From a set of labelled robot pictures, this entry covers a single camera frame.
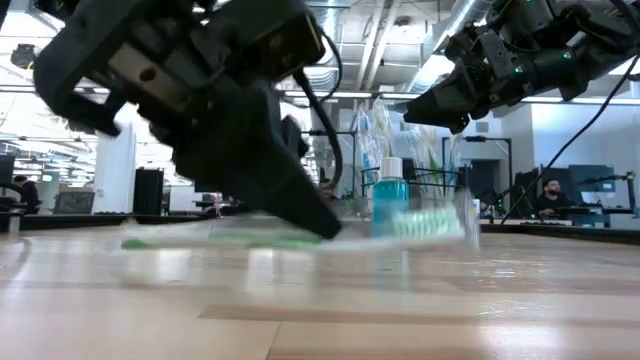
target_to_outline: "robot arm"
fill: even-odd
[[[404,119],[459,133],[470,118],[528,96],[558,88],[565,101],[575,98],[640,51],[637,4],[612,2],[621,14],[577,3],[558,11],[555,0],[496,1],[486,25],[468,23],[449,39],[454,71],[409,102]]]
[[[296,129],[290,121],[283,129],[273,91],[325,52],[302,0],[38,6],[66,22],[34,66],[36,91],[56,114],[116,136],[115,114],[125,102],[137,104],[152,133],[173,148],[179,174],[323,237],[338,233],[340,222],[299,163],[304,146],[283,136]],[[84,77],[110,90],[104,104],[74,92]]]

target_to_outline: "white cap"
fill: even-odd
[[[380,176],[383,178],[402,178],[402,158],[382,158],[382,164],[380,166]]]

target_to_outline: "wooden table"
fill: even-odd
[[[475,255],[311,256],[23,235],[0,241],[3,360],[640,358],[638,247],[496,234]]]

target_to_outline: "mouthwash bottle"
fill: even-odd
[[[402,179],[402,159],[382,158],[380,180],[373,186],[373,235],[391,230],[394,216],[409,210],[409,185]]]

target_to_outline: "person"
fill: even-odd
[[[40,211],[40,200],[38,199],[36,183],[29,181],[24,175],[14,177],[13,182],[22,188],[22,198],[20,202],[27,204],[25,214],[37,214]]]
[[[561,192],[560,182],[547,179],[542,183],[543,194],[536,200],[535,210],[539,216],[557,215],[558,208],[569,207],[573,203]]]

